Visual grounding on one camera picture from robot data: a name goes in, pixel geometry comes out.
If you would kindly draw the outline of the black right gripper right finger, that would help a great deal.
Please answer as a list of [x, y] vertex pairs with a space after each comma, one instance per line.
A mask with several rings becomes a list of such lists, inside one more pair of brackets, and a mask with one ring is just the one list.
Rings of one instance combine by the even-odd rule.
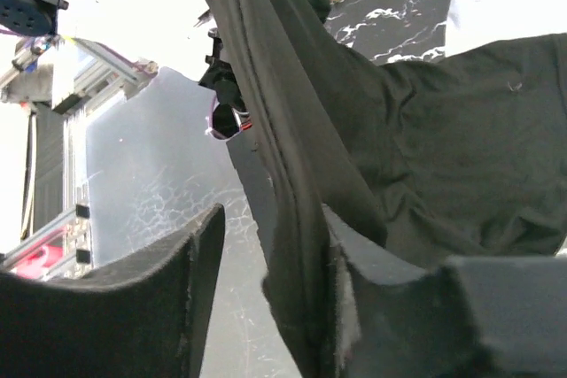
[[456, 257], [426, 271], [324, 216], [338, 376], [565, 376], [564, 258]]

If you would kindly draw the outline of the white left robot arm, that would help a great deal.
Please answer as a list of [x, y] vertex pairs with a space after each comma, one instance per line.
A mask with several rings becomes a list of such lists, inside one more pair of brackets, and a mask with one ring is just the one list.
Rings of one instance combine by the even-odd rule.
[[213, 47], [205, 56], [207, 69], [198, 81], [200, 87], [214, 92], [206, 132], [226, 141], [249, 129], [252, 122], [218, 28], [210, 28], [207, 36]]

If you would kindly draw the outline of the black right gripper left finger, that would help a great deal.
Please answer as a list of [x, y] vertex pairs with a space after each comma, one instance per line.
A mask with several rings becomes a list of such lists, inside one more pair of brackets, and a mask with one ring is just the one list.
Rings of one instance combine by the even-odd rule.
[[2, 376], [199, 376], [224, 236], [216, 204], [77, 280], [2, 273]]

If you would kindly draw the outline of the black t shirt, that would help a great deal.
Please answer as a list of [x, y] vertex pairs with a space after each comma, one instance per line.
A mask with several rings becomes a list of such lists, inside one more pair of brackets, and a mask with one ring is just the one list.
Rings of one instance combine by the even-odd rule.
[[337, 374], [331, 210], [426, 271], [560, 258], [566, 37], [375, 65], [326, 30], [329, 0], [206, 0], [276, 196], [263, 291], [305, 377]]

